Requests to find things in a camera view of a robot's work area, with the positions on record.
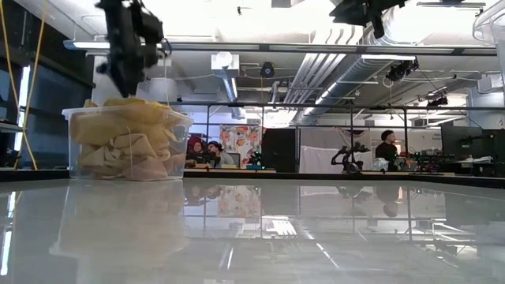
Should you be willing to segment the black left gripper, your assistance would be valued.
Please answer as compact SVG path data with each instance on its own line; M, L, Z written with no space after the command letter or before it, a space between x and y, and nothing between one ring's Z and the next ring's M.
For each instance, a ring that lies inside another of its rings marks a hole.
M135 96L139 77L156 62L156 45L163 39L163 24L142 0L99 0L95 6L105 13L109 58L96 68L116 76L123 98Z

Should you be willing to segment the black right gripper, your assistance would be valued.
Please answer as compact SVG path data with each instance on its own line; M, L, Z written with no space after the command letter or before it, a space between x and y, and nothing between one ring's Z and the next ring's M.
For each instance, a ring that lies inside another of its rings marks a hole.
M384 36L383 11L394 6L403 7L407 0L332 0L335 8L329 13L334 23L360 25L371 23L376 39Z

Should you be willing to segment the mustard yellow towel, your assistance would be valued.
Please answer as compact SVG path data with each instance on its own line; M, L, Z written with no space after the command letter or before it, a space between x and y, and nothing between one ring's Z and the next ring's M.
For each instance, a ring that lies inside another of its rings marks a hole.
M108 99L102 106L86 102L85 107L145 124L172 124L186 119L170 106L137 97Z
M77 144L103 146L128 132L128 122L113 114L74 114L69 122L71 139Z

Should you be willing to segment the peach checked towel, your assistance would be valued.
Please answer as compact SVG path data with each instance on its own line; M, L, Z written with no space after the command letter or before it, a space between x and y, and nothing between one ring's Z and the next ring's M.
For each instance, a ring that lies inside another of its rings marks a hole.
M171 157L170 141L152 144L143 133L117 136L103 146L83 144L77 165L98 171L123 171L135 163Z

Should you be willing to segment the terracotta pink towel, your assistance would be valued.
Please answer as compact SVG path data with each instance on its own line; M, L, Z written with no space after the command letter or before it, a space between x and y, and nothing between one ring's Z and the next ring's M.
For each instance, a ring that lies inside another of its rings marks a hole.
M132 181L180 179L183 177L184 168L185 154L176 154L164 161L149 157L125 169L122 176Z

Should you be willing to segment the long ceiling light fixture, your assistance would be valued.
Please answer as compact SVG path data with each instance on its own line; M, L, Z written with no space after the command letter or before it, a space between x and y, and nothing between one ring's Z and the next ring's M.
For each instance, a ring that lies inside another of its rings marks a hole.
M466 46L385 46L385 45L335 45L301 43L217 43L169 42L151 45L151 50L167 51L233 51L257 53L302 54L393 54L421 56L494 57L494 47Z

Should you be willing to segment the clear plastic bin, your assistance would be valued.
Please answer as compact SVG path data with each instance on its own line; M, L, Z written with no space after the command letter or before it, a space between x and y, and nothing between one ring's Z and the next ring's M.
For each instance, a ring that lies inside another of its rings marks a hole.
M98 111L97 109L87 108L85 106L81 108L64 109L62 115L68 122L74 114L107 114ZM170 153L171 156L176 154L185 154L188 145L189 128L193 124L193 119L188 117L186 119L180 120L172 124L145 124L141 122L128 122L129 132L126 134L143 133L148 136L148 139L152 144L161 144L165 141L170 141ZM77 160L80 155L81 146L83 144L77 144L73 142L69 133L69 172L72 178L93 178L93 179L123 179L127 180L122 176L124 171L98 171L92 168L83 168L77 165Z

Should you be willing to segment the person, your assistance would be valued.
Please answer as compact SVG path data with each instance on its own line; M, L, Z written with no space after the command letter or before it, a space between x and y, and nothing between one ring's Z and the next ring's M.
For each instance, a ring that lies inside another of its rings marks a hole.
M196 164L205 164L207 162L207 152L204 143L200 138L191 136L188 142L186 164L195 166Z
M234 165L234 160L230 154L223 150L223 146L217 141L210 141L208 143L208 153L211 160L214 162L214 167L221 167L221 165Z
M388 171L397 171L395 160L398 155L398 149L395 146L395 133L392 130L386 130L381 133L382 143L376 147L375 158L381 158L388 161Z

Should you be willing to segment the white ceiling box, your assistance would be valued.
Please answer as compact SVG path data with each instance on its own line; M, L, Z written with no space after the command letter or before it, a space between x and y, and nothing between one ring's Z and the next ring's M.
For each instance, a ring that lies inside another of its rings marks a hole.
M238 54L220 51L211 56L211 71L221 79L228 80L240 75L240 58Z

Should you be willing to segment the floral poster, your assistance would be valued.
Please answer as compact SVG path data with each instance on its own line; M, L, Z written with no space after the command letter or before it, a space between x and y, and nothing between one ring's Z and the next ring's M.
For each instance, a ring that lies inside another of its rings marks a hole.
M261 149L260 126L220 125L220 142L225 152L240 155L240 168L246 168L250 155Z

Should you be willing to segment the dark background monitor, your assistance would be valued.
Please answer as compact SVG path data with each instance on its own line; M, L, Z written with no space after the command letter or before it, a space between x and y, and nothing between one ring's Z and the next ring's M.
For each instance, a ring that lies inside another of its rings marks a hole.
M443 125L442 148L457 159L492 157L505 160L505 129Z

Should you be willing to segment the white cloth screen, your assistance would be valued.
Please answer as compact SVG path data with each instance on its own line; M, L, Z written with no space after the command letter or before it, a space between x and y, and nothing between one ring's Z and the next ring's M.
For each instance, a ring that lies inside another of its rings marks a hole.
M300 174L341 174L343 165L332 165L331 159L338 152L335 148L301 146Z

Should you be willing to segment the black cabinet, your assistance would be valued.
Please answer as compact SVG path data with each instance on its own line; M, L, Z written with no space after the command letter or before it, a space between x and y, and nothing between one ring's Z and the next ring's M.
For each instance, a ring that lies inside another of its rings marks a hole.
M278 173L296 171L294 129L265 129L261 142L262 164Z

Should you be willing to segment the ribbed silver air duct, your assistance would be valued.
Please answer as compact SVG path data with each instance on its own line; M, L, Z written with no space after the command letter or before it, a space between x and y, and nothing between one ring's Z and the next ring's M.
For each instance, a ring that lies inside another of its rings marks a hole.
M412 10L411 7L388 9L382 17L384 36L377 39L373 35L374 29L368 26L358 43L367 46L415 45L419 43L421 38L402 39L400 36L401 31L408 30L409 16L407 13ZM398 55L391 54L336 55L324 73L316 76L319 81L316 86L323 88L316 98L316 106L299 110L294 121L301 124L315 122L320 115L329 110L329 106L342 102L347 96L352 95L376 76L378 72L399 61Z

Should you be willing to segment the black metal rack frame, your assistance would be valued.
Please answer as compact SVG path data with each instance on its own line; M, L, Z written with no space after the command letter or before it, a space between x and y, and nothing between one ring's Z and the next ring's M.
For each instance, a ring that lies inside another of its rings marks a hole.
M396 166L401 171L463 172L500 176L505 160L492 157L457 159L445 155L442 148L443 125L505 129L505 107L467 106L356 106L351 103L329 106L329 110L310 124L294 121L299 110L315 104L291 103L176 103L175 109L193 121L191 136L205 146L220 142L220 125L260 126L265 129L294 129L296 171L299 173L301 146L335 148L332 165L343 165L343 171L356 172L383 169L375 158L376 147L382 143L381 133L392 130L398 155ZM249 157L246 168L264 168L262 152Z

